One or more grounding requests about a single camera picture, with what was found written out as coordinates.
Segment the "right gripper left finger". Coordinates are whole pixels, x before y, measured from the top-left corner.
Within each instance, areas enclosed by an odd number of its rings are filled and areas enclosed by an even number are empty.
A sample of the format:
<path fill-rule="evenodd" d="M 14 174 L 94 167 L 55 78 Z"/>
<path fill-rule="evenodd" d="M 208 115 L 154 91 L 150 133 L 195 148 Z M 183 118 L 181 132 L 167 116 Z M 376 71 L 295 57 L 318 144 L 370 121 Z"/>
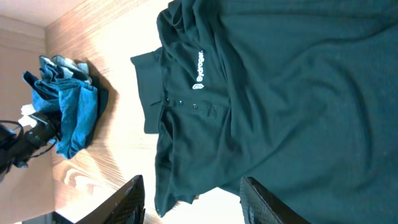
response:
<path fill-rule="evenodd" d="M 144 179 L 136 175 L 76 224 L 143 224 L 144 206 Z"/>

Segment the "folded navy blue shorts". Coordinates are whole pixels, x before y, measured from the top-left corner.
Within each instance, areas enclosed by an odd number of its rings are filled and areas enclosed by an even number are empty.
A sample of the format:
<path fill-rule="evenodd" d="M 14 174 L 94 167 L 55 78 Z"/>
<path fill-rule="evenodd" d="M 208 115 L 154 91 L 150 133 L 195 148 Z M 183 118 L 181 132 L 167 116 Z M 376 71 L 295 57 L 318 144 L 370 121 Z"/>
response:
<path fill-rule="evenodd" d="M 45 81 L 29 71 L 22 79 L 31 87 L 32 105 L 36 111 L 60 113 L 60 141 L 57 154 L 71 159 L 85 148 L 97 114 L 97 88 L 76 79 Z"/>

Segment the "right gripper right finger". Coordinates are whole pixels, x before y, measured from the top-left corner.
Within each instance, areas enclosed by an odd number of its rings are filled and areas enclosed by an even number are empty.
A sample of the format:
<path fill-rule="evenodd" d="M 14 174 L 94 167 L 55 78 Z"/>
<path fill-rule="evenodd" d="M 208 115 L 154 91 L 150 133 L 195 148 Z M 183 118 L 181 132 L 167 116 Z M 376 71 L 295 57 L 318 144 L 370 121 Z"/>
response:
<path fill-rule="evenodd" d="M 242 177 L 240 203 L 245 224 L 310 224 L 253 177 Z"/>

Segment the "black polo shirt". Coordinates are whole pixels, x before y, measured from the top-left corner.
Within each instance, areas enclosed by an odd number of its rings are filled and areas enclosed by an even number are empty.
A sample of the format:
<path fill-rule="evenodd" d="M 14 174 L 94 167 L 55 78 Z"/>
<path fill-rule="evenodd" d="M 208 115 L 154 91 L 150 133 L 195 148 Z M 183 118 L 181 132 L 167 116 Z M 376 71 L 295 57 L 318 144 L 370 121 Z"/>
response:
<path fill-rule="evenodd" d="M 131 58 L 155 207 L 250 176 L 311 223 L 397 222 L 397 2 L 172 1 Z"/>

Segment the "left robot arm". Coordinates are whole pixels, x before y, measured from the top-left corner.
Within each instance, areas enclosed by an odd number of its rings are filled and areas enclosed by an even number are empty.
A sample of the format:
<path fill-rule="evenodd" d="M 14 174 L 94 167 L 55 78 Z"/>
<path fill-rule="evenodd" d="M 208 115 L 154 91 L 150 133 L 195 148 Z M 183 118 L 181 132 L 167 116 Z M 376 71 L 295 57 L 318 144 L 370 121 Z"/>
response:
<path fill-rule="evenodd" d="M 1 121 L 1 179 L 11 168 L 27 168 L 32 158 L 49 152 L 60 140 L 60 113 L 35 112 L 37 124 L 28 131 L 17 121 Z"/>

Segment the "folded white garment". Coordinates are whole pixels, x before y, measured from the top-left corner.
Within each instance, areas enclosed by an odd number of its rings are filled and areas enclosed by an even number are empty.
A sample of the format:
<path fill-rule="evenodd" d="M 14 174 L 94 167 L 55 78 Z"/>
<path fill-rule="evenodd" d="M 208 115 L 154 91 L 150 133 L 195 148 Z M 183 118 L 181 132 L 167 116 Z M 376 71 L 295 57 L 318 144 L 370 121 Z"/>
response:
<path fill-rule="evenodd" d="M 51 58 L 39 57 L 42 79 L 54 82 L 55 80 L 76 79 L 87 84 L 92 83 L 87 63 L 75 63 L 69 58 L 55 55 Z"/>

